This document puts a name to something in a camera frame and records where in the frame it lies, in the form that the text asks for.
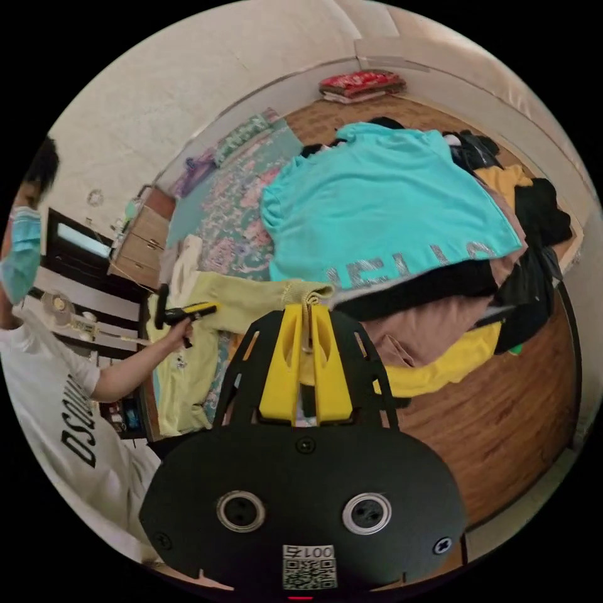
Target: fan grille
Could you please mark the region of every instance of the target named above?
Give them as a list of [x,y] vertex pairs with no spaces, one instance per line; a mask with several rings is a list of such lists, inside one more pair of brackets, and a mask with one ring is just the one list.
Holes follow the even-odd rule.
[[57,327],[66,327],[71,323],[75,313],[69,299],[58,292],[48,292],[43,295],[42,305],[46,314],[53,319]]

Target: yellow bracket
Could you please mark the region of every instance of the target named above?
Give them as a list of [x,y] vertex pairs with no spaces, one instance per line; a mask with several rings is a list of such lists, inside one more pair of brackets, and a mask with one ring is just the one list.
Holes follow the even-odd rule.
[[[303,316],[301,305],[285,308],[259,405],[263,418],[291,425],[295,424],[300,392]],[[310,316],[317,423],[347,421],[352,414],[352,401],[329,310],[313,305]]]
[[302,354],[302,306],[285,307],[281,330],[276,339],[272,362],[259,404],[263,418],[295,425],[300,390]]
[[318,425],[325,421],[347,421],[352,416],[352,400],[326,306],[312,307],[311,325],[316,421]]

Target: label sticker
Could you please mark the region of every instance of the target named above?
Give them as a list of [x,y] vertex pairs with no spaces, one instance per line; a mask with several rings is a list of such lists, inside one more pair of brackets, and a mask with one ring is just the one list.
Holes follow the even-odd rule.
[[337,588],[337,565],[332,545],[283,545],[283,589]]

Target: person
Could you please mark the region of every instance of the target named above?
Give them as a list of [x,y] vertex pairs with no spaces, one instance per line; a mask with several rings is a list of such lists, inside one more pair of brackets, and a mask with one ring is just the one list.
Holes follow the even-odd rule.
[[[138,519],[160,464],[148,447],[125,446],[91,400],[123,398],[151,376],[192,334],[189,321],[161,340],[100,369],[60,342],[33,313],[19,307],[40,265],[39,206],[60,159],[46,137],[15,196],[0,256],[0,357],[4,380],[24,435],[66,502],[117,551],[161,569]],[[178,575],[165,569],[166,573]],[[211,580],[196,581],[214,585]]]

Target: hand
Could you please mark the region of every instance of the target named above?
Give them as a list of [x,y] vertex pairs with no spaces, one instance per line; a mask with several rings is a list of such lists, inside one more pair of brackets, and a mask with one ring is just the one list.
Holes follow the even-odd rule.
[[167,353],[171,354],[172,352],[178,352],[179,350],[183,349],[184,338],[187,337],[190,339],[192,336],[193,326],[190,318],[186,318],[177,325],[174,325],[168,334],[161,340],[161,342],[166,346]]

